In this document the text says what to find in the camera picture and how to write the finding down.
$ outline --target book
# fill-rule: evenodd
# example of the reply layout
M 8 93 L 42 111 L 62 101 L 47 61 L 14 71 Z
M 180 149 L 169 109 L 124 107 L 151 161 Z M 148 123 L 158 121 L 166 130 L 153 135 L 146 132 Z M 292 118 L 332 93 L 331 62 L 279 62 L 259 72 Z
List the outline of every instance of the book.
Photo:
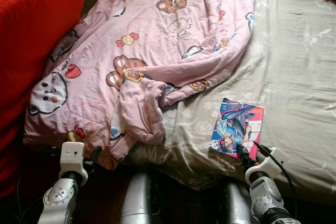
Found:
M 224 98 L 211 137 L 210 148 L 238 157 L 238 144 L 245 146 L 250 158 L 256 159 L 264 109 Z

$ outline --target bed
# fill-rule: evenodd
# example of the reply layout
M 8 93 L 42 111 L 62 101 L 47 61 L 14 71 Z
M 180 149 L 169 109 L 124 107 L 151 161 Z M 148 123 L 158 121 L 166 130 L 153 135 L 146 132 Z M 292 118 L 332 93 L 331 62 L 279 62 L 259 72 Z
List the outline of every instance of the bed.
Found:
M 88 16 L 98 14 L 95 6 Z M 123 163 L 151 165 L 196 190 L 214 186 L 223 177 L 243 180 L 237 159 L 209 150 L 219 106 L 226 97 L 265 108 L 260 142 L 289 155 L 286 170 L 300 199 L 336 205 L 334 0 L 255 0 L 254 17 L 251 39 L 230 77 L 165 106 L 164 143 L 136 143 Z M 45 74 L 69 64 L 68 57 L 102 23 L 86 26 L 82 36 L 71 31 L 57 46 L 66 53 L 60 57 L 51 53 L 53 62 Z M 72 132 L 75 139 L 85 136 L 80 127 Z M 26 133 L 25 143 L 54 144 L 35 137 L 38 140 L 33 141 Z M 281 192 L 290 196 L 285 178 L 280 175 L 277 181 Z

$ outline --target red cushion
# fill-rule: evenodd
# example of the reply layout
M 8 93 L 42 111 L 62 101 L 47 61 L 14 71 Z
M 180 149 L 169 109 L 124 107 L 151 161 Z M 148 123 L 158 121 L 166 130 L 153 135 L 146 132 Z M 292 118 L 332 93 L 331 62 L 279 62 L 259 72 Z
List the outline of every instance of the red cushion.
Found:
M 0 0 L 0 196 L 13 189 L 6 180 L 17 170 L 13 160 L 19 152 L 13 141 L 21 141 L 18 133 L 30 90 L 42 74 L 46 55 L 79 20 L 83 2 Z

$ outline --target pink blanket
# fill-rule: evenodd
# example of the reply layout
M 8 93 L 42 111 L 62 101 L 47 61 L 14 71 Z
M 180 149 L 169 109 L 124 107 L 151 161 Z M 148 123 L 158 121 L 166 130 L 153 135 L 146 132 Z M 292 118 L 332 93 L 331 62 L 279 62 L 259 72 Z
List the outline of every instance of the pink blanket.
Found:
M 68 34 L 79 39 L 65 61 L 34 87 L 24 142 L 81 141 L 88 157 L 101 146 L 108 169 L 137 141 L 162 143 L 160 107 L 230 76 L 253 11 L 254 0 L 98 0 Z

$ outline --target pink cloth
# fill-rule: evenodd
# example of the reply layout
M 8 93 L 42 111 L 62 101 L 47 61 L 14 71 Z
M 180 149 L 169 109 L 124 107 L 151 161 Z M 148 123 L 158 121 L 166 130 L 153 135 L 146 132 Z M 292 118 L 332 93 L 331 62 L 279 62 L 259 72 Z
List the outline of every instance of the pink cloth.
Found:
M 254 0 L 98 0 L 67 58 L 38 83 L 26 144 L 82 141 L 114 169 L 137 142 L 160 144 L 160 107 L 227 79 L 251 36 Z

